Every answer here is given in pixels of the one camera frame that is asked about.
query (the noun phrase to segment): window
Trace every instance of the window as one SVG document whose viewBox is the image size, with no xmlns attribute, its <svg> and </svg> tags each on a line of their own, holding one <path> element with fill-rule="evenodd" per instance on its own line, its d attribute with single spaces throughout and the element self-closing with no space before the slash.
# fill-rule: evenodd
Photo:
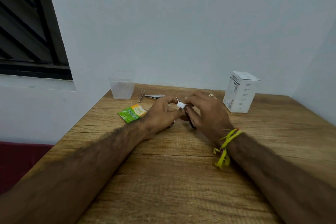
<svg viewBox="0 0 336 224">
<path fill-rule="evenodd" d="M 0 74 L 72 80 L 51 0 L 0 0 Z"/>
</svg>

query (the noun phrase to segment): person's right hand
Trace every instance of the person's right hand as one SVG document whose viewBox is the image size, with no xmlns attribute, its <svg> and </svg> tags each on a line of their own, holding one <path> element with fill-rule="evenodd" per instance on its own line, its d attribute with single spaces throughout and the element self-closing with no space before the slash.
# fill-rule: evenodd
<svg viewBox="0 0 336 224">
<path fill-rule="evenodd" d="M 220 139 L 233 129 L 224 103 L 202 91 L 196 91 L 184 99 L 183 103 L 188 104 L 185 110 L 193 125 L 210 141 L 222 145 L 223 142 L 220 142 Z M 201 111 L 200 116 L 192 106 Z"/>
</svg>

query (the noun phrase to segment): red fabric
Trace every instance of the red fabric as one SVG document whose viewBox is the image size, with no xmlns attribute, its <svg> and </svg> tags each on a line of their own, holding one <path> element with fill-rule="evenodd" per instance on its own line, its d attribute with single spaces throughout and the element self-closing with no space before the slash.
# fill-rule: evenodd
<svg viewBox="0 0 336 224">
<path fill-rule="evenodd" d="M 0 142 L 0 194 L 12 188 L 52 147 Z"/>
</svg>

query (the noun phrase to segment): yellow thread bracelet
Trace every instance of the yellow thread bracelet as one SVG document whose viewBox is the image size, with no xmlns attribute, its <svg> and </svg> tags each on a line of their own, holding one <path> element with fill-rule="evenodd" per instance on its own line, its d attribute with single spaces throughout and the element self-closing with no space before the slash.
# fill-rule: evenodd
<svg viewBox="0 0 336 224">
<path fill-rule="evenodd" d="M 222 155 L 219 158 L 218 162 L 215 163 L 216 167 L 219 167 L 221 169 L 224 160 L 225 160 L 225 165 L 226 166 L 230 165 L 230 157 L 228 155 L 228 151 L 226 150 L 226 147 L 229 144 L 229 142 L 231 142 L 234 138 L 236 138 L 237 136 L 239 136 L 241 133 L 242 132 L 240 130 L 238 130 L 237 128 L 235 128 L 235 129 L 231 130 L 230 133 L 228 133 L 226 137 L 221 138 L 221 140 L 225 139 L 225 142 L 222 144 L 222 146 L 220 147 L 219 150 L 217 148 L 214 148 L 214 150 L 213 150 L 214 154 L 216 154 L 216 152 L 221 152 L 222 153 Z"/>
</svg>

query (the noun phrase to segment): wooden tabletop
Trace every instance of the wooden tabletop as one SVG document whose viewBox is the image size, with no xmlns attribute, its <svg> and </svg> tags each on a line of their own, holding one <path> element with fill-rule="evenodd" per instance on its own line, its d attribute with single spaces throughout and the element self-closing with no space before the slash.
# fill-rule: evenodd
<svg viewBox="0 0 336 224">
<path fill-rule="evenodd" d="M 23 178 L 123 126 L 117 114 L 146 94 L 183 99 L 194 89 L 136 85 L 130 100 L 107 92 Z M 223 91 L 212 93 L 223 99 Z M 143 98 L 148 110 L 154 99 Z M 234 126 L 288 161 L 336 187 L 336 128 L 287 96 L 257 94 Z M 187 122 L 141 143 L 107 182 L 78 223 L 281 223 L 246 174 L 233 163 L 220 171 L 212 145 Z"/>
</svg>

